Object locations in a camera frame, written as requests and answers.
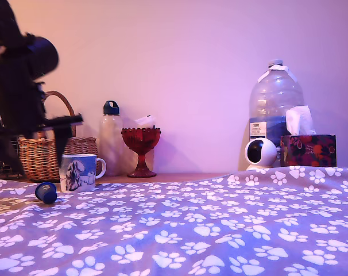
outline basket handle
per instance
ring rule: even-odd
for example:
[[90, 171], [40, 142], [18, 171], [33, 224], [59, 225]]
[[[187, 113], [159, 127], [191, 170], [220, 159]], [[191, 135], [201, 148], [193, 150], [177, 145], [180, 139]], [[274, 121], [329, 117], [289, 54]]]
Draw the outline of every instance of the basket handle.
[[[49, 96], [52, 96], [52, 95], [53, 96], [57, 96], [58, 98], [60, 98], [64, 102], [65, 106], [68, 109], [68, 112], [69, 112], [70, 116], [74, 116], [75, 115], [75, 112], [74, 112], [71, 104], [68, 102], [67, 98], [65, 96], [63, 96], [62, 93], [60, 93], [58, 91], [48, 91], [48, 92], [46, 92], [45, 93], [45, 99], [43, 99], [42, 102], [44, 103], [45, 100]], [[71, 126], [71, 128], [72, 128], [72, 137], [76, 137], [76, 126], [73, 125], [73, 126]], [[40, 131], [40, 132], [37, 133], [37, 137], [38, 137], [38, 139], [41, 139], [41, 138], [45, 138], [46, 139], [47, 138], [47, 134], [45, 133], [45, 131]]]

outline tissue box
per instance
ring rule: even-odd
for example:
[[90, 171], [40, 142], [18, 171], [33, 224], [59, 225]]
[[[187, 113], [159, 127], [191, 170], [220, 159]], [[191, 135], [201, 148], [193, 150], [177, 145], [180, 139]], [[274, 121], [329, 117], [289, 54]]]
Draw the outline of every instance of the tissue box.
[[282, 167], [337, 167], [335, 135], [287, 135], [280, 146]]

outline water bottle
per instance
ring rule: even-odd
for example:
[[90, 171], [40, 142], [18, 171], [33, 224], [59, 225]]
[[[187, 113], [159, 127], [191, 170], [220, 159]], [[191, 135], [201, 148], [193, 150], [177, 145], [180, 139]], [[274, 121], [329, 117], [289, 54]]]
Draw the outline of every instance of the water bottle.
[[[280, 137], [290, 135], [286, 111], [304, 105], [303, 91], [282, 60], [272, 60], [258, 79], [249, 101], [249, 138], [267, 138], [280, 149]], [[280, 156], [274, 164], [280, 166]]]
[[99, 155], [106, 162], [105, 175], [114, 177], [122, 174], [123, 120], [119, 115], [119, 106], [114, 101], [107, 101], [103, 111], [104, 116], [100, 125]]

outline white camera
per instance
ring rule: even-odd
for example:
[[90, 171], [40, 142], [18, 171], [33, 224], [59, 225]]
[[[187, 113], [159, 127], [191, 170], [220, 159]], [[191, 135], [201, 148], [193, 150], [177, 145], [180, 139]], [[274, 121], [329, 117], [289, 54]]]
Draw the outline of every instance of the white camera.
[[244, 149], [244, 156], [250, 164], [247, 170], [271, 168], [277, 158], [277, 149], [273, 142], [266, 138], [249, 141]]

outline purple blanket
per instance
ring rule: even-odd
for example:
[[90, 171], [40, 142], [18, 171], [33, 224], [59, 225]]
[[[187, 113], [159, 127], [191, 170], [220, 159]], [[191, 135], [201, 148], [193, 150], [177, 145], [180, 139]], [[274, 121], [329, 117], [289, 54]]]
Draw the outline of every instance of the purple blanket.
[[0, 180], [0, 275], [348, 275], [348, 168], [36, 185]]

